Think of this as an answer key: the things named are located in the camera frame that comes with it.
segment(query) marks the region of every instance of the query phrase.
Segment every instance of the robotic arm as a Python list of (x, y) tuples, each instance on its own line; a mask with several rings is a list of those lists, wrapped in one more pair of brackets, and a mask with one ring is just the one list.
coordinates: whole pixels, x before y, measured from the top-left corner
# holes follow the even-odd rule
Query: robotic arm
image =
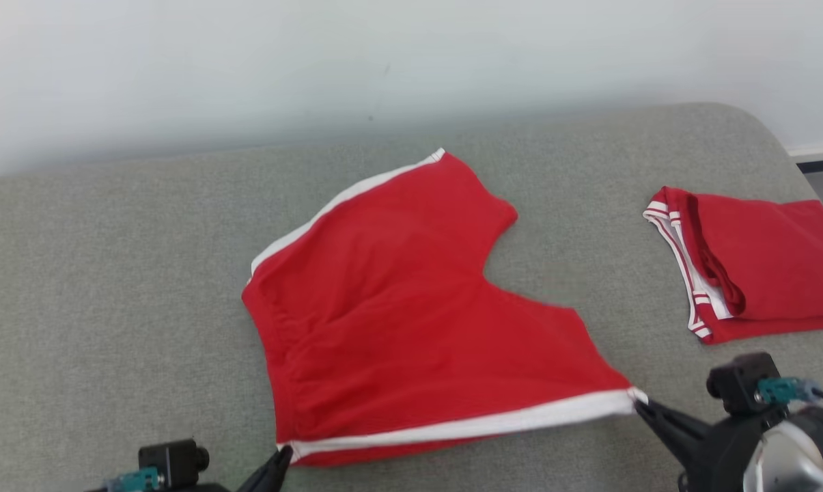
[[(636, 412), (685, 468), (680, 492), (823, 492), (823, 408), (791, 414), (788, 402), (823, 399), (816, 384), (782, 378), (766, 353), (740, 355), (713, 368), (708, 393), (729, 417), (716, 424), (649, 400)], [(290, 466), (289, 446), (275, 452), (237, 492), (278, 492)], [(90, 492), (229, 492), (199, 485), (208, 452), (192, 439), (139, 451), (140, 470)]]
[(680, 492), (823, 492), (823, 408), (787, 408), (823, 398), (817, 385), (780, 377), (772, 357), (757, 353), (713, 368), (706, 386), (729, 414), (716, 424), (654, 401), (636, 405), (685, 468)]

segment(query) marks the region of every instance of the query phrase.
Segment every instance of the folded red shorts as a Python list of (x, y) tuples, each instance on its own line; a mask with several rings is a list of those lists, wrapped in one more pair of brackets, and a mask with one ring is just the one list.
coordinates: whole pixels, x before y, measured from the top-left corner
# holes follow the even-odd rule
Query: folded red shorts
[(823, 329), (823, 205), (663, 187), (643, 216), (667, 240), (704, 343)]
[(517, 212), (439, 150), (361, 181), (266, 248), (242, 294), (278, 448), (335, 465), (633, 412), (572, 309), (493, 286)]

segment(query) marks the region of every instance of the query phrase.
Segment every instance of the white piping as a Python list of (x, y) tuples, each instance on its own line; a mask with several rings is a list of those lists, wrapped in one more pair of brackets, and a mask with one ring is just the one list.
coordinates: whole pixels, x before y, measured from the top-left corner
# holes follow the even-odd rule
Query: white piping
[(680, 213), (678, 211), (670, 211), (667, 218), (666, 214), (654, 212), (654, 210), (664, 209), (664, 212), (669, 210), (668, 206), (663, 202), (651, 202), (642, 216), (649, 222), (657, 226), (660, 235), (663, 236), (673, 250), (675, 260), (679, 264), (682, 271), (682, 278), (685, 281), (687, 289), (687, 301), (690, 305), (690, 318), (687, 321), (687, 329), (696, 333), (699, 338), (705, 338), (712, 333), (708, 327), (703, 327), (701, 321), (697, 321), (696, 305), (709, 304), (712, 306), (715, 317), (718, 320), (727, 320), (732, 318), (727, 303), (724, 301), (723, 290), (720, 287), (711, 286), (696, 270), (695, 265), (691, 261), (690, 254), (687, 252), (687, 246), (684, 241), (682, 233), (682, 222), (680, 221)]
[(302, 234), (308, 232), (311, 227), (314, 225), (319, 218), (323, 215), (327, 214), (336, 206), (339, 206), (340, 203), (347, 202), (349, 199), (358, 196), (359, 194), (365, 193), (371, 190), (374, 187), (379, 187), (386, 183), (386, 181), (392, 180), (396, 176), (400, 174), (405, 174), (405, 172), (412, 171), (417, 169), (422, 165), (433, 164), (435, 162), (439, 162), (442, 160), (442, 157), (445, 155), (445, 149), (438, 149), (436, 152), (433, 152), (432, 155), (428, 156), (426, 159), (421, 160), (417, 164), (406, 165), (400, 167), (398, 169), (393, 169), (393, 171), (383, 172), (382, 174), (378, 174), (376, 176), (372, 176), (371, 178), (365, 178), (365, 180), (359, 181), (356, 184), (353, 184), (351, 187), (348, 187), (345, 191), (337, 194), (335, 198), (329, 200), (324, 208), (320, 209), (320, 212), (317, 212), (317, 215), (314, 215), (314, 218), (311, 218), (310, 221), (305, 222), (305, 224), (299, 226), (291, 233), (286, 234), (286, 236), (281, 237), (280, 239), (276, 240), (274, 243), (268, 244), (268, 247), (262, 250), (262, 253), (256, 255), (253, 262), (250, 264), (250, 276), (253, 277), (254, 272), (256, 271), (256, 267), (259, 266), (263, 261), (265, 261), (269, 256), (274, 255), (281, 249), (286, 248), (298, 238), (302, 237)]
[(278, 443), (277, 448), (291, 446), (292, 461), (298, 461), (315, 452), (348, 451), (351, 449), (380, 448), (440, 440), (468, 439), (497, 434), (517, 433), (564, 424), (576, 424), (608, 415), (633, 414), (637, 400), (648, 402), (648, 395), (635, 387), (612, 389), (607, 392), (564, 398), (516, 411), (506, 411), (484, 417), (465, 418), (431, 426), (392, 430), (387, 433), (346, 436), (314, 441), (290, 440)]

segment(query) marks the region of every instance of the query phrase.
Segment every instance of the gray fabric surface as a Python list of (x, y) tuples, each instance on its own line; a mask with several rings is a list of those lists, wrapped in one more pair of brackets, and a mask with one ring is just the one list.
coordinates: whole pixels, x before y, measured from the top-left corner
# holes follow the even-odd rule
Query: gray fabric surface
[[(249, 262), (356, 180), (443, 146), (520, 220), (486, 275), (571, 305), (602, 355), (707, 420), (709, 368), (769, 350), (823, 385), (823, 332), (702, 346), (667, 244), (641, 217), (663, 185), (742, 198), (815, 194), (738, 109), (690, 104), (590, 121), (184, 156), (0, 178), (0, 490), (96, 486), (139, 446), (195, 436), (236, 488), (273, 452)], [(634, 417), (349, 467), (294, 468), (293, 491), (673, 490), (679, 466)]]

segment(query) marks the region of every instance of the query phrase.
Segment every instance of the white baseboard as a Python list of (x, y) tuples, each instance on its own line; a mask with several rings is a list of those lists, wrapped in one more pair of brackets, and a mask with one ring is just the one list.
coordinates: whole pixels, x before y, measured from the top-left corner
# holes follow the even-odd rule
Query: white baseboard
[(823, 160), (823, 146), (796, 147), (793, 149), (788, 149), (788, 154), (794, 159), (796, 164), (815, 162), (818, 160)]

